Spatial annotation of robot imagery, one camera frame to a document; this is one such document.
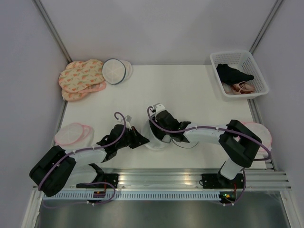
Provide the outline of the blue-zip mesh laundry bag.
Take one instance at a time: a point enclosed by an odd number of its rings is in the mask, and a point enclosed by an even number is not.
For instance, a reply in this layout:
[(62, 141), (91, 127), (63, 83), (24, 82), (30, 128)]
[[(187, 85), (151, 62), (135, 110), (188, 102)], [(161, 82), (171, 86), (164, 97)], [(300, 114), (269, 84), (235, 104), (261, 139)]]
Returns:
[(153, 151), (164, 150), (167, 147), (169, 147), (169, 145), (172, 144), (172, 143), (174, 145), (180, 147), (180, 148), (183, 148), (183, 149), (191, 149), (191, 148), (196, 147), (199, 144), (198, 142), (194, 142), (194, 143), (193, 142), (190, 142), (190, 143), (177, 142), (174, 139), (171, 139), (171, 143), (163, 143), (161, 140), (158, 140), (153, 135), (153, 133), (152, 133), (152, 131), (150, 129), (149, 120), (146, 121), (143, 129), (141, 130), (141, 135), (150, 140), (150, 142), (147, 143), (147, 144), (145, 144), (145, 146), (149, 150), (153, 150)]

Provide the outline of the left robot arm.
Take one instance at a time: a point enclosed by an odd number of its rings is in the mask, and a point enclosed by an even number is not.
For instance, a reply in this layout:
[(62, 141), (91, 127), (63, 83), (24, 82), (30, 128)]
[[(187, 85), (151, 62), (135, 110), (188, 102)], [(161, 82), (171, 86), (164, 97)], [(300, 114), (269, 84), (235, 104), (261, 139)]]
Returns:
[(70, 185), (88, 183), (99, 188), (104, 182), (103, 171), (97, 167), (99, 162), (109, 161), (122, 148), (135, 149), (149, 141), (135, 127), (117, 124), (92, 147), (66, 151), (59, 145), (53, 146), (31, 169), (29, 177), (48, 197)]

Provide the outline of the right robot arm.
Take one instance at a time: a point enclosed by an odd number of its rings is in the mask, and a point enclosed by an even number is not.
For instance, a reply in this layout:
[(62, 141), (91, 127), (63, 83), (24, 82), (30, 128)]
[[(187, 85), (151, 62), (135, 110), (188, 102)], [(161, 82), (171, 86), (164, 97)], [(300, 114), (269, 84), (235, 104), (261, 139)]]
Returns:
[(172, 141), (220, 145), (228, 155), (217, 173), (217, 183), (223, 188), (229, 187), (243, 169), (251, 167), (262, 145), (261, 139), (238, 120), (197, 126), (190, 121), (179, 122), (166, 110), (151, 116), (142, 133), (150, 140), (146, 146), (151, 150), (161, 150)]

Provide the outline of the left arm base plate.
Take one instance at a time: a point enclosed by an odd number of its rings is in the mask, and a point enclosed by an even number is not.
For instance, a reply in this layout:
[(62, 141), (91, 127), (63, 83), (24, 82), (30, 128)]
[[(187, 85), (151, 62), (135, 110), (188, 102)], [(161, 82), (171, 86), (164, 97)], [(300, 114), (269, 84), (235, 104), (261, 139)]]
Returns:
[(89, 188), (89, 189), (104, 189), (104, 188), (111, 188), (104, 182), (107, 182), (117, 188), (118, 185), (119, 174), (117, 173), (105, 173), (103, 176), (98, 174), (97, 177), (91, 182), (92, 185), (80, 183), (77, 184), (76, 187), (79, 189)]

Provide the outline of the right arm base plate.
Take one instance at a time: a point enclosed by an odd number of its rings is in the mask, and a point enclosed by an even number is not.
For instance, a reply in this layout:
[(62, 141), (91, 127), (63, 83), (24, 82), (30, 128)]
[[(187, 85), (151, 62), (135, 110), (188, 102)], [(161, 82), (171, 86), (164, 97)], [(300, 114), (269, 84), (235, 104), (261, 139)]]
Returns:
[(244, 187), (244, 175), (238, 173), (232, 180), (219, 173), (205, 173), (201, 175), (200, 183), (204, 189), (242, 189)]

